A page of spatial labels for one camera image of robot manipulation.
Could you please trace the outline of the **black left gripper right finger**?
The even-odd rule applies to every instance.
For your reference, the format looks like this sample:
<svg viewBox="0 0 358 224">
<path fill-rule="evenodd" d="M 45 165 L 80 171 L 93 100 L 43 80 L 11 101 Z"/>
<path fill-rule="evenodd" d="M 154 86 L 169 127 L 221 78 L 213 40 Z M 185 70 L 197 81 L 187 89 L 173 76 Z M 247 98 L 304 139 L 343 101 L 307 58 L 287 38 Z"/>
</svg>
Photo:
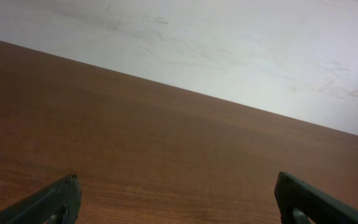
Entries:
<svg viewBox="0 0 358 224">
<path fill-rule="evenodd" d="M 358 210 L 287 172 L 278 174 L 274 195 L 283 224 L 358 224 Z"/>
</svg>

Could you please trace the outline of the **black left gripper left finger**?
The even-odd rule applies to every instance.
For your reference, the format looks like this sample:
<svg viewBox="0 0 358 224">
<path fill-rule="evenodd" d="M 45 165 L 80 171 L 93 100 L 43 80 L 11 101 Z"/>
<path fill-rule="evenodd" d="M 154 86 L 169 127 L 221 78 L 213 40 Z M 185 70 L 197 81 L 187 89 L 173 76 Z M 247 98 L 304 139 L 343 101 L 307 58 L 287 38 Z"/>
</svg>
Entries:
<svg viewBox="0 0 358 224">
<path fill-rule="evenodd" d="M 69 174 L 0 211 L 0 224 L 75 224 L 81 207 L 78 177 Z"/>
</svg>

